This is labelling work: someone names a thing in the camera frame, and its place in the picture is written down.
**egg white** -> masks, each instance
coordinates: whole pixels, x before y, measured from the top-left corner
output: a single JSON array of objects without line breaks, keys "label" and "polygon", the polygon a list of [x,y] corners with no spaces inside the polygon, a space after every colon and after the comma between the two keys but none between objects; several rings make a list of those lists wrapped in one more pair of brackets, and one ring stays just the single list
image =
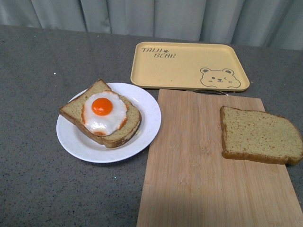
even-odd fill
[{"label": "egg white", "polygon": [[[91,105],[98,98],[107,98],[113,104],[113,110],[105,116],[95,114]],[[96,135],[110,135],[121,128],[126,121],[127,106],[119,98],[119,95],[113,91],[104,91],[96,93],[88,98],[82,108],[82,122],[85,127]]]}]

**bamboo cutting board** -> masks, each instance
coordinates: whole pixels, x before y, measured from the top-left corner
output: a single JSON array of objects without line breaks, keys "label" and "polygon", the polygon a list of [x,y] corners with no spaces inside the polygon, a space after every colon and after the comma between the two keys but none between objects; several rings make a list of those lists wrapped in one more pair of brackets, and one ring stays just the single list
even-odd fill
[{"label": "bamboo cutting board", "polygon": [[221,155],[220,107],[264,111],[260,99],[161,89],[158,103],[138,227],[303,226],[285,165]]}]

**white plate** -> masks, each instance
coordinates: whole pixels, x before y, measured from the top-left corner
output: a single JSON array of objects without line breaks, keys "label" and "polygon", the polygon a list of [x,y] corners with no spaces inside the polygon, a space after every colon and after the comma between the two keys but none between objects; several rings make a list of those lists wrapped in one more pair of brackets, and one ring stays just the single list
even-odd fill
[{"label": "white plate", "polygon": [[127,159],[146,148],[159,131],[160,108],[157,101],[147,91],[131,84],[108,83],[108,85],[113,91],[127,97],[140,110],[142,121],[139,131],[124,145],[117,148],[106,148],[89,139],[74,124],[59,115],[57,120],[58,139],[64,149],[81,160],[110,163]]}]

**yellow tray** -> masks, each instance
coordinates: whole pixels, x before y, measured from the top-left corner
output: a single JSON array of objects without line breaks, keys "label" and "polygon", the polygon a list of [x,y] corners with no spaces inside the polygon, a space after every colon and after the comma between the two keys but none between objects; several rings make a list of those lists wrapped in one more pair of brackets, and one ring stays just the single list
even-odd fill
[{"label": "yellow tray", "polygon": [[235,51],[222,44],[143,42],[131,82],[145,88],[243,91],[250,82]]}]

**orange yolk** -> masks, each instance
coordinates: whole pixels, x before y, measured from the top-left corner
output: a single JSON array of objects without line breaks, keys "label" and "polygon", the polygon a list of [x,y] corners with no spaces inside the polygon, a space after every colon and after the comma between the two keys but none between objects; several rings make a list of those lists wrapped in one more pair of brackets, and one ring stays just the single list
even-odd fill
[{"label": "orange yolk", "polygon": [[91,105],[91,109],[96,115],[105,116],[112,111],[113,104],[107,98],[97,98]]}]

